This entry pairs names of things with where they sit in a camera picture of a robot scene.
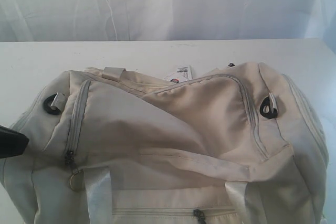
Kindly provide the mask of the beige duffel bag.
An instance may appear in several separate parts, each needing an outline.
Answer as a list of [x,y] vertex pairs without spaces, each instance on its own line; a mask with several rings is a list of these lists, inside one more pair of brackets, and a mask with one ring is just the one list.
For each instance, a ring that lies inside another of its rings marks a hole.
[[24,223],[322,223],[328,151],[295,83],[244,63],[178,84],[65,71],[1,160]]

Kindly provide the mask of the white backdrop curtain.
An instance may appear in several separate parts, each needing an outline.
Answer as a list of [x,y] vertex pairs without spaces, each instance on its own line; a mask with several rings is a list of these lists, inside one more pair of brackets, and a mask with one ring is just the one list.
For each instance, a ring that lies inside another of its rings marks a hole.
[[323,38],[335,0],[1,0],[2,41]]

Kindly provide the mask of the white paper hang tag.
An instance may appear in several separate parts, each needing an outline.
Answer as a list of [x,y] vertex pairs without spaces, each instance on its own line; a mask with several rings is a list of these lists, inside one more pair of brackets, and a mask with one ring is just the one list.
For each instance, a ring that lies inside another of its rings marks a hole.
[[176,84],[192,79],[193,76],[190,65],[177,66],[164,77],[164,80]]

